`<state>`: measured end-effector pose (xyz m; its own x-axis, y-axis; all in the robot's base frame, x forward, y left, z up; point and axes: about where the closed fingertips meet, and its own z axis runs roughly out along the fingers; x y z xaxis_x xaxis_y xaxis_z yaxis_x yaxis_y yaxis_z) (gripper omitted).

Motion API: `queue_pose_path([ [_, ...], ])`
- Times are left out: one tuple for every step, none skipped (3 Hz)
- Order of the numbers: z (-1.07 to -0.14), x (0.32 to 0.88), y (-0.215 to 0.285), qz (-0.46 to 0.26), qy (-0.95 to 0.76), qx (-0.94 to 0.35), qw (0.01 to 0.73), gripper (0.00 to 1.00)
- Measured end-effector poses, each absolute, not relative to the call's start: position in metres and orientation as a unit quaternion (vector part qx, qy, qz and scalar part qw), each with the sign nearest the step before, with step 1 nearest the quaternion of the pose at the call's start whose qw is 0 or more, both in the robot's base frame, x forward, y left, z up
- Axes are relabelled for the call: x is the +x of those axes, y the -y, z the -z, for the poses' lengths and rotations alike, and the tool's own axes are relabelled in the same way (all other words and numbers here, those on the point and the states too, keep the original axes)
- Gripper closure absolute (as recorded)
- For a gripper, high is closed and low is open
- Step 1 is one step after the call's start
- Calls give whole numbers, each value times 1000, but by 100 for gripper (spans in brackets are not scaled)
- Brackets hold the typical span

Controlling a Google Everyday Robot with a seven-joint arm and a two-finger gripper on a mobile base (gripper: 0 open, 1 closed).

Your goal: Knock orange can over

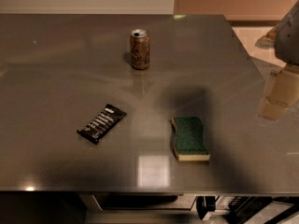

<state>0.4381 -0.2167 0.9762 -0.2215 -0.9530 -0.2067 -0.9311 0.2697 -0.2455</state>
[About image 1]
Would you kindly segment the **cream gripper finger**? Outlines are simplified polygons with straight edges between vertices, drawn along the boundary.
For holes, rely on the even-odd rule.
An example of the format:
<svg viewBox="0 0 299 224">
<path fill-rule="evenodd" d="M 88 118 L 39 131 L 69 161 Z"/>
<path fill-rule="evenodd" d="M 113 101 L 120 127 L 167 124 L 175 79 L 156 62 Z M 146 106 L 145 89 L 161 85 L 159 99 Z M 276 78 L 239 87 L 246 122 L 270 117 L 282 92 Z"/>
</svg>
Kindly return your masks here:
<svg viewBox="0 0 299 224">
<path fill-rule="evenodd" d="M 299 66 L 287 64 L 281 70 L 270 73 L 265 84 L 259 116 L 278 120 L 298 101 Z"/>
</svg>

